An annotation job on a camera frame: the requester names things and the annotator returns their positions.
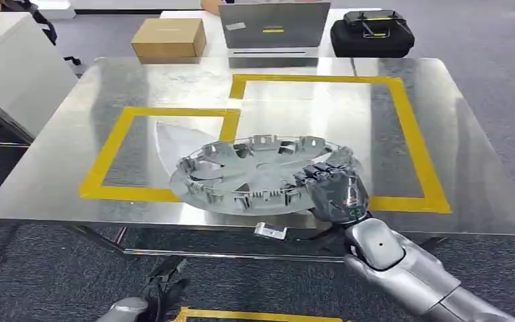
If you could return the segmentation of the dark left robot hand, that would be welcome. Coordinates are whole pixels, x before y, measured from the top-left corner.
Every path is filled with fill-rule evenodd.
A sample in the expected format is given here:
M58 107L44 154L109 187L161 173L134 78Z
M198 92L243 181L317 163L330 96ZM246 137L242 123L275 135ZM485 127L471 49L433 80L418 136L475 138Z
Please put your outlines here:
M178 308L182 295L190 284L181 278L186 266L183 256L168 256L149 274L139 297L147 301L147 309L137 321L169 321Z

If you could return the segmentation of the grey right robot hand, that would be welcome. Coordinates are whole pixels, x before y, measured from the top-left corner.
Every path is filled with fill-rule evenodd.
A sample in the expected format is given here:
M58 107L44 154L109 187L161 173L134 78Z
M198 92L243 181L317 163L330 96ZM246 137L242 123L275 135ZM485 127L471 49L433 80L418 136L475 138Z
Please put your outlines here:
M352 149L341 147L325 161L294 174L296 186L306 189L319 221L348 225L370 216L369 195L356 169L358 164Z

